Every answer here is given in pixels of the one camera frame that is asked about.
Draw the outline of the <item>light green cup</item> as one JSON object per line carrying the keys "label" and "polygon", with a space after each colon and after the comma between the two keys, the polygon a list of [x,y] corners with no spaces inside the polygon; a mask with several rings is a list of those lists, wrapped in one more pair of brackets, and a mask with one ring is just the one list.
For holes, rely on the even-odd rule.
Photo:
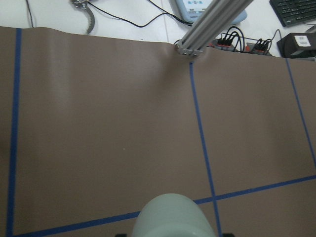
{"label": "light green cup", "polygon": [[214,237],[200,207],[180,194],[164,194],[149,201],[136,219],[133,237]]}

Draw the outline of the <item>power strip with plugs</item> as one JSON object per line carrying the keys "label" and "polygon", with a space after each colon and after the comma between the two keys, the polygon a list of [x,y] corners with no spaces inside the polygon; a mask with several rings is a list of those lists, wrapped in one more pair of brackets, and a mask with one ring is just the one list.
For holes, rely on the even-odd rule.
{"label": "power strip with plugs", "polygon": [[237,26],[229,27],[208,44],[208,47],[228,52],[270,55],[273,39],[253,39],[244,35]]}

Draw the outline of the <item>teach pendant tablet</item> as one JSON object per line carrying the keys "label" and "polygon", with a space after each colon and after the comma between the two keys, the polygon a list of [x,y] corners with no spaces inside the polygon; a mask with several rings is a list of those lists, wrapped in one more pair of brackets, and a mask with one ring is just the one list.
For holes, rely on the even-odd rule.
{"label": "teach pendant tablet", "polygon": [[212,20],[231,20],[230,24],[238,24],[247,18],[245,9],[238,8],[233,0],[230,0],[224,7],[215,7],[215,10],[209,11],[213,0],[170,0],[175,15],[181,20],[194,23],[202,15],[211,15]]}

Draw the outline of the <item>grey toothed clamp tool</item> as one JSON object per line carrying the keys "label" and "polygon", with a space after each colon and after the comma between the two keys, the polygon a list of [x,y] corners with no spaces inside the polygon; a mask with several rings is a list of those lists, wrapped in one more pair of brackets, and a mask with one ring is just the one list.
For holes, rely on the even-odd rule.
{"label": "grey toothed clamp tool", "polygon": [[82,11],[86,15],[88,19],[88,26],[87,26],[85,34],[89,35],[95,26],[95,16],[89,7],[90,1],[89,0],[70,0],[70,2],[75,7],[75,9]]}

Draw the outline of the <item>black box with label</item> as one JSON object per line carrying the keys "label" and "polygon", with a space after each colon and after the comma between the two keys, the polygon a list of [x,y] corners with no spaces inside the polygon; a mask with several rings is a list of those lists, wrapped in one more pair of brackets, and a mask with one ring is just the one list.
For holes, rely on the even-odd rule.
{"label": "black box with label", "polygon": [[277,42],[284,58],[310,58],[316,56],[315,33],[289,33]]}

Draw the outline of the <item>black keyboard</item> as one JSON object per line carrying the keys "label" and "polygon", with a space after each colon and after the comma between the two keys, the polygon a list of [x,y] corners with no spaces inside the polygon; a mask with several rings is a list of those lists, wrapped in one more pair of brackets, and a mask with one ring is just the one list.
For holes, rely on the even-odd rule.
{"label": "black keyboard", "polygon": [[315,0],[270,0],[269,3],[283,27],[316,19]]}

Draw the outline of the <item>aluminium frame post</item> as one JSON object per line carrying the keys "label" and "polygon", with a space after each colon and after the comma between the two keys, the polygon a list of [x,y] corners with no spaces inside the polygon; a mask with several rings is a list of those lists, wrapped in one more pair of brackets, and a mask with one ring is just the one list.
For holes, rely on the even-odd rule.
{"label": "aluminium frame post", "polygon": [[181,55],[199,56],[252,0],[214,0],[188,32],[176,43]]}

